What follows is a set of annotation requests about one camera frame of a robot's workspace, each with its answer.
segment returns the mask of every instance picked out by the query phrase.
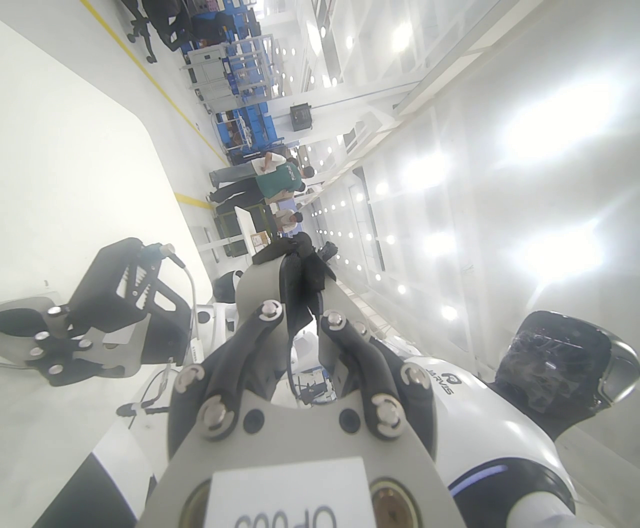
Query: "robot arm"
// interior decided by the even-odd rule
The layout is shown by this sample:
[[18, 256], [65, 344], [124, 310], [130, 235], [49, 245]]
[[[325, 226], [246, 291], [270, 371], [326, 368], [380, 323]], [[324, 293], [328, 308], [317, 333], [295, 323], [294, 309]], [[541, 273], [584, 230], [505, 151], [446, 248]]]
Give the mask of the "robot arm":
[[553, 493], [522, 497], [511, 509], [506, 528], [601, 528], [578, 519]]

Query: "ceiling light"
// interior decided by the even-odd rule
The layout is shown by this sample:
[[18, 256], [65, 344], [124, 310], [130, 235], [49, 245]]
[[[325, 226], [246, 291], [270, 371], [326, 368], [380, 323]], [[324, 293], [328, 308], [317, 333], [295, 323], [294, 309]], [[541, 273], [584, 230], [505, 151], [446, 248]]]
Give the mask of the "ceiling light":
[[400, 24], [391, 35], [391, 49], [396, 53], [404, 51], [409, 45], [413, 28], [409, 22]]
[[554, 156], [596, 134], [610, 119], [614, 103], [615, 90], [607, 81], [565, 86], [521, 110], [506, 130], [506, 144], [523, 161]]
[[456, 241], [449, 233], [434, 233], [427, 236], [424, 248], [431, 257], [439, 257], [451, 253], [456, 247]]
[[453, 321], [458, 318], [458, 311], [453, 306], [443, 306], [440, 313], [447, 321]]
[[543, 283], [562, 280], [597, 268], [602, 254], [591, 226], [539, 236], [521, 252], [525, 267]]
[[388, 191], [389, 191], [389, 184], [387, 182], [382, 182], [376, 185], [377, 195], [386, 195]]
[[440, 185], [449, 171], [449, 159], [437, 150], [413, 160], [404, 169], [404, 184], [414, 191]]

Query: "white cable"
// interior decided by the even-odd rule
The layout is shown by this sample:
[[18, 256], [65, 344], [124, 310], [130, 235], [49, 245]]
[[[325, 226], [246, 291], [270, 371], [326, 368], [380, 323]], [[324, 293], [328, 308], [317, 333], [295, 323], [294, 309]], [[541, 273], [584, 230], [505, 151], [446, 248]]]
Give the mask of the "white cable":
[[200, 339], [200, 333], [198, 331], [198, 313], [196, 309], [196, 283], [193, 281], [193, 277], [189, 269], [184, 266], [184, 272], [189, 277], [189, 282], [191, 282], [191, 298], [193, 302], [191, 304], [191, 332], [195, 334], [197, 339]]

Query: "black cloth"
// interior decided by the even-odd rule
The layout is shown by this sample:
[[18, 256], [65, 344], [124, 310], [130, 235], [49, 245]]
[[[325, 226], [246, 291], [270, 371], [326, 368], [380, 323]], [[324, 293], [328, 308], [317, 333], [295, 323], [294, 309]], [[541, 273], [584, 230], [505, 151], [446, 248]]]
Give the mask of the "black cloth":
[[211, 193], [211, 200], [220, 204], [216, 208], [217, 213], [225, 214], [233, 211], [234, 207], [247, 208], [257, 205], [264, 200], [264, 195], [255, 178], [247, 178]]

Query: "jarvis logo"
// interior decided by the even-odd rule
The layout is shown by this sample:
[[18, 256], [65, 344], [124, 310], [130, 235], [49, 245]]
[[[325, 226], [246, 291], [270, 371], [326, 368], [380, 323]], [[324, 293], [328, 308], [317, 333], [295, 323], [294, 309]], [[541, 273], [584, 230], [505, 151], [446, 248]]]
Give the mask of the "jarvis logo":
[[442, 374], [442, 377], [447, 380], [447, 383], [450, 385], [460, 385], [462, 381], [455, 374]]

